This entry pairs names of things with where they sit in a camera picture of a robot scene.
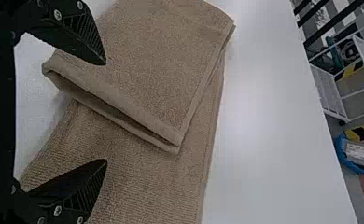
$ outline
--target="metal railing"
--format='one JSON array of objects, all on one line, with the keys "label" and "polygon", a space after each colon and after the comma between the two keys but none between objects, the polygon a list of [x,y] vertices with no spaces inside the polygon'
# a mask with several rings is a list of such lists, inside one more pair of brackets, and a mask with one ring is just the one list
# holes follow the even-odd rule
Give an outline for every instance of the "metal railing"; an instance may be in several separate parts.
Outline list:
[{"label": "metal railing", "polygon": [[[293,10],[295,15],[299,14],[301,16],[301,18],[298,20],[298,26],[302,27],[328,2],[329,2],[329,0],[319,0],[315,4],[311,0],[302,0]],[[306,47],[306,49],[308,49],[310,46],[312,46],[314,44],[314,42],[316,42],[316,40],[321,38],[322,35],[324,35],[327,31],[332,29],[335,25],[337,25],[339,22],[341,22],[343,19],[345,19],[351,13],[356,11],[363,4],[364,4],[364,0],[353,1],[350,5],[348,5],[346,8],[344,8],[338,14],[336,14],[335,16],[330,18],[330,21],[328,21],[320,29],[316,30],[310,36],[308,36],[308,37],[306,36],[306,40],[304,41],[303,45]],[[311,8],[308,11],[306,11],[304,13],[304,15],[302,15],[301,12],[308,6],[310,6]]]}]

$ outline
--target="screw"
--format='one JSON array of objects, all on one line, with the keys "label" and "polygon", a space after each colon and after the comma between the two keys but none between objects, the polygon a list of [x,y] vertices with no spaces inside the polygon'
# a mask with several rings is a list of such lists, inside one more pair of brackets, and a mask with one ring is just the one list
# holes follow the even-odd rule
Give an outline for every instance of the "screw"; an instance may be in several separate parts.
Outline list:
[{"label": "screw", "polygon": [[16,193],[16,187],[14,187],[14,185],[11,186],[11,194]]},{"label": "screw", "polygon": [[80,1],[77,1],[77,8],[79,8],[80,10],[83,9],[83,3]]},{"label": "screw", "polygon": [[45,224],[45,221],[46,219],[44,217],[40,217],[38,220],[37,220],[37,224]]},{"label": "screw", "polygon": [[56,208],[54,209],[54,213],[53,213],[53,215],[54,215],[55,217],[59,216],[59,215],[60,215],[60,213],[62,212],[62,210],[63,210],[63,208],[62,208],[60,205],[57,205],[57,206],[56,206]]},{"label": "screw", "polygon": [[82,223],[83,223],[83,217],[78,217],[77,224],[82,224]]},{"label": "screw", "polygon": [[37,6],[42,8],[43,7],[43,2],[42,0],[36,0]]},{"label": "screw", "polygon": [[57,21],[60,21],[63,18],[63,15],[61,14],[61,12],[57,9],[54,9],[54,18]]}]

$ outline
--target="white table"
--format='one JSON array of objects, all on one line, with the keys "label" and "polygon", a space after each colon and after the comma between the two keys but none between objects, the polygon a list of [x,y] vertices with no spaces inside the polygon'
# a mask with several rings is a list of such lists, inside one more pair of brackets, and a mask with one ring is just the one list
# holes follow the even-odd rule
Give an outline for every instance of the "white table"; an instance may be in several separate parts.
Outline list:
[{"label": "white table", "polygon": [[[113,1],[89,6],[98,15]],[[227,51],[203,223],[357,223],[289,1],[209,2],[237,29]],[[40,75],[52,51],[30,36],[16,48],[16,177],[63,112],[64,96]]]}]

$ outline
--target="towel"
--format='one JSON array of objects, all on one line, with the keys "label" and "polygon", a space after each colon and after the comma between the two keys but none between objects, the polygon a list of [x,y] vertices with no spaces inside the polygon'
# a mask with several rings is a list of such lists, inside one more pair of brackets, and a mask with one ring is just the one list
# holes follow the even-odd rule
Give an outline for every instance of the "towel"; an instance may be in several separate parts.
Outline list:
[{"label": "towel", "polygon": [[105,66],[56,50],[44,75],[130,133],[177,154],[233,20],[204,1],[120,0],[97,24]]},{"label": "towel", "polygon": [[33,189],[96,159],[108,167],[88,223],[200,223],[223,84],[223,57],[175,155],[73,101],[21,177]]}]

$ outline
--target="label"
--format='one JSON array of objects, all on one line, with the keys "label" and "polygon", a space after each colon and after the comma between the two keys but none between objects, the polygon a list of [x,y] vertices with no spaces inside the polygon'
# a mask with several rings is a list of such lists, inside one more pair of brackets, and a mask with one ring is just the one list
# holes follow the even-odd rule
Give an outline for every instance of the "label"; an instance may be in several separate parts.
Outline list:
[{"label": "label", "polygon": [[347,143],[345,154],[355,159],[364,160],[364,146]]}]

